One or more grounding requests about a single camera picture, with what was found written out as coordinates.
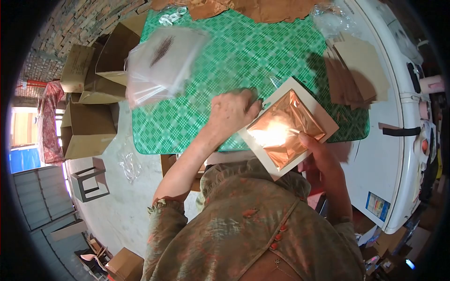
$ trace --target gold foil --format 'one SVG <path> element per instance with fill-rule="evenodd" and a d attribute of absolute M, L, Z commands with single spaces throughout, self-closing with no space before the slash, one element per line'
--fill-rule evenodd
<path fill-rule="evenodd" d="M 306 151 L 298 139 L 299 132 L 318 141 L 325 135 L 293 89 L 251 123 L 247 132 L 262 146 L 278 171 Z"/>

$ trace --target concrete floor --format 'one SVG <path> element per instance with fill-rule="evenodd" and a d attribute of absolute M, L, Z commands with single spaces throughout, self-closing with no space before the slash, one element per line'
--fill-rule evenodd
<path fill-rule="evenodd" d="M 133 150 L 142 171 L 130 184 L 123 168 L 119 165 L 122 145 L 131 144 L 125 151 Z M 131 132 L 131 112 L 127 102 L 120 104 L 120 117 L 117 136 L 109 144 L 102 158 L 106 168 L 106 182 L 109 195 L 82 203 L 73 197 L 80 216 L 88 225 L 89 231 L 114 255 L 126 247 L 140 256 L 145 254 L 149 216 L 147 207 L 152 204 L 153 194 L 162 180 L 159 155 L 139 154 L 133 145 Z M 70 174 L 92 167 L 92 157 L 68 160 Z M 84 189 L 96 187 L 94 178 L 84 181 Z M 107 191 L 105 185 L 99 184 L 99 190 L 89 193 L 94 196 Z M 197 215 L 195 207 L 196 192 L 191 192 L 184 203 L 185 215 L 192 220 Z"/>

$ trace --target green floral dress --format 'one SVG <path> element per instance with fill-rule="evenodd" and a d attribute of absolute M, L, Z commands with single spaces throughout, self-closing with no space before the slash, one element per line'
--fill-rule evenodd
<path fill-rule="evenodd" d="M 331 225 L 308 206 L 310 189 L 294 172 L 274 182 L 256 159 L 211 167 L 191 222 L 176 201 L 148 208 L 142 280 L 239 280 L 267 250 L 305 281 L 363 280 L 352 222 Z"/>

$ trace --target energy label sticker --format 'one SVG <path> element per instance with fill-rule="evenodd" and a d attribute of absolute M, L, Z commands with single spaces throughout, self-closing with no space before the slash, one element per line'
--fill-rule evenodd
<path fill-rule="evenodd" d="M 367 196 L 366 209 L 376 215 L 380 220 L 386 220 L 387 211 L 390 206 L 391 204 L 389 202 L 369 192 L 369 196 Z"/>

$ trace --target person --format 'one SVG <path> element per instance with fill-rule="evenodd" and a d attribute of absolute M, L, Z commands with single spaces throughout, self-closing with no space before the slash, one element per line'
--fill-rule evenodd
<path fill-rule="evenodd" d="M 327 218 L 308 206 L 311 185 L 290 171 L 273 181 L 257 159 L 217 164 L 201 178 L 201 212 L 188 223 L 186 199 L 204 161 L 261 109 L 250 90 L 215 96 L 206 125 L 159 184 L 150 215 L 142 280 L 363 280 L 344 172 L 306 134 L 312 157 L 300 171 L 320 177 Z"/>

